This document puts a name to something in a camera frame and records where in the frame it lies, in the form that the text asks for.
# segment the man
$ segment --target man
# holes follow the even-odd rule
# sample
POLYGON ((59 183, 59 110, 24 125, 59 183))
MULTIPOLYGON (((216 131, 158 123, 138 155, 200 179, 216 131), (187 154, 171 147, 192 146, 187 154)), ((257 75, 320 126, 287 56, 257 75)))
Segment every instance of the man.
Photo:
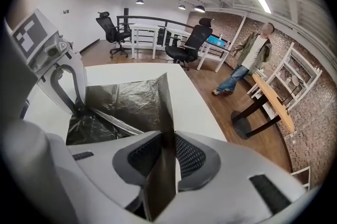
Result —
POLYGON ((217 89, 212 91, 214 95, 221 93, 232 94, 238 81, 242 80, 247 74, 254 74, 263 62, 267 62, 270 59, 272 45, 269 36, 274 30, 275 28, 272 23, 266 23, 262 27, 261 34, 252 32, 233 50, 234 56, 238 51, 243 51, 231 76, 219 84, 217 89))

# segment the chair headrest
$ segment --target chair headrest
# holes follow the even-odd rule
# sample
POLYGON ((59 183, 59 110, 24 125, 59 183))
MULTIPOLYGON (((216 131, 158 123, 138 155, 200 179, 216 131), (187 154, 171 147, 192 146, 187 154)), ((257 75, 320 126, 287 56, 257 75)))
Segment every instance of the chair headrest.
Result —
POLYGON ((213 21, 214 19, 211 18, 201 18, 199 20, 199 24, 206 26, 206 27, 211 27, 211 21, 213 21))
POLYGON ((104 18, 104 17, 109 17, 110 13, 105 11, 105 12, 99 12, 100 14, 100 18, 104 18))

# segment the railing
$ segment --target railing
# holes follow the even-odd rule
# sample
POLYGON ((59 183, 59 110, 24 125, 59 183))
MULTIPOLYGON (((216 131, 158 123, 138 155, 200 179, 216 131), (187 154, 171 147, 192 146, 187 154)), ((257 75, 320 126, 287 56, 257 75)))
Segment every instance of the railing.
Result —
MULTIPOLYGON (((181 25, 181 26, 185 26, 185 27, 188 27, 188 28, 194 28, 194 26, 192 25, 188 25, 188 24, 184 24, 184 23, 180 23, 180 22, 176 22, 176 21, 173 21, 173 20, 168 20, 168 19, 163 19, 163 18, 157 18, 157 17, 149 17, 149 16, 132 16, 132 15, 120 15, 120 16, 117 16, 117 30, 118 32, 120 32, 120 25, 124 25, 124 30, 127 30, 127 24, 123 24, 120 22, 120 19, 142 19, 142 20, 153 20, 153 21, 159 21, 159 22, 164 22, 164 26, 160 26, 159 27, 162 27, 164 32, 163 32, 163 40, 161 41, 161 45, 164 46, 164 42, 166 42, 166 27, 169 23, 171 24, 177 24, 177 25, 181 25)), ((216 38, 219 38, 219 36, 217 35, 214 35, 214 34, 211 34, 212 36, 216 37, 216 38)), ((215 49, 212 49, 210 48, 210 51, 215 51, 215 52, 220 52, 218 50, 215 50, 215 49)))

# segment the man's jacket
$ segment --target man's jacket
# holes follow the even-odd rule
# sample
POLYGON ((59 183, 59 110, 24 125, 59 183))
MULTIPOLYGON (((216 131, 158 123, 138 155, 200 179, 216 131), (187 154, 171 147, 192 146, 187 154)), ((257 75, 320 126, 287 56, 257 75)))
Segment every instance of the man's jacket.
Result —
MULTIPOLYGON (((259 36, 258 33, 251 33, 244 41, 242 41, 234 51, 243 50, 237 64, 240 66, 246 56, 249 54, 251 48, 254 45, 254 42, 259 36)), ((272 44, 270 43, 269 38, 267 38, 266 42, 261 47, 259 54, 257 55, 254 64, 249 69, 248 75, 253 75, 257 69, 259 69, 263 62, 269 61, 270 57, 272 56, 272 44)))

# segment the brick wall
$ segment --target brick wall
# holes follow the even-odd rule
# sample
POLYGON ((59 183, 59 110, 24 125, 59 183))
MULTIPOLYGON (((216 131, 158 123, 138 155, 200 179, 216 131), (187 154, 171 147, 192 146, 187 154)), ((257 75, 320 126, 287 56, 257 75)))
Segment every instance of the brick wall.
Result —
MULTIPOLYGON (((233 14, 216 12, 200 14, 191 12, 187 24, 196 25, 202 17, 215 19, 212 22, 214 34, 223 34, 223 38, 229 41, 233 39, 242 20, 242 17, 233 14)), ((236 47, 252 31, 259 32, 262 25, 261 22, 247 18, 233 47, 236 47)), ((292 42, 294 42, 294 48, 314 67, 318 66, 323 70, 322 75, 312 90, 289 112, 295 125, 294 136, 291 138, 289 131, 283 123, 278 123, 289 151, 293 170, 300 170, 310 165, 312 169, 311 184, 315 186, 323 182, 336 153, 336 84, 318 60, 291 37, 279 30, 275 30, 274 34, 270 37, 270 41, 273 44, 273 50, 271 60, 265 64, 264 73, 267 76, 270 76, 279 65, 292 42)), ((237 56, 233 56, 232 53, 229 54, 226 63, 231 67, 235 67, 239 56, 239 54, 237 56)), ((250 84, 254 84, 250 78, 247 81, 250 84)), ((273 82, 271 85, 281 98, 288 95, 277 82, 273 82)))

